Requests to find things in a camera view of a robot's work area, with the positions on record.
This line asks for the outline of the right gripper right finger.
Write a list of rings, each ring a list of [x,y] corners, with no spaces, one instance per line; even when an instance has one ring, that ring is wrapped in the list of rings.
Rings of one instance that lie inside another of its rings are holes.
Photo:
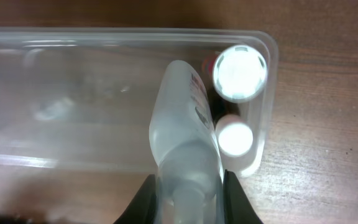
[[[263,224],[232,171],[225,170],[223,181],[225,224]]]

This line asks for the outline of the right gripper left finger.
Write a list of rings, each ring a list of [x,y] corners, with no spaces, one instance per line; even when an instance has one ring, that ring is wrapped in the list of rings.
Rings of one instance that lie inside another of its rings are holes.
[[[153,224],[156,208],[157,181],[150,174],[114,224]]]

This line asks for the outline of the white spray bottle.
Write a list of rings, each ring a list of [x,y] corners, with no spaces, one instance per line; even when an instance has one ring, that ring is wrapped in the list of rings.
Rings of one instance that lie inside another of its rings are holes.
[[[182,60],[166,68],[149,126],[156,223],[224,223],[223,168],[206,88]]]

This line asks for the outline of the dark bottle white cap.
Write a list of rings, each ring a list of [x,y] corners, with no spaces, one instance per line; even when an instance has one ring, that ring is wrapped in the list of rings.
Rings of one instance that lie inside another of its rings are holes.
[[[219,150],[229,157],[240,157],[248,153],[254,135],[241,117],[238,105],[226,101],[213,91],[209,95],[209,106]]]

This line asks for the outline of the orange tube white cap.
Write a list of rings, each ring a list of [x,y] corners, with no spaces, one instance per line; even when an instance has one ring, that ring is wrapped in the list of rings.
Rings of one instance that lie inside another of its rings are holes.
[[[209,100],[246,103],[262,96],[269,77],[267,59],[250,45],[233,45],[207,56],[201,70],[208,78]]]

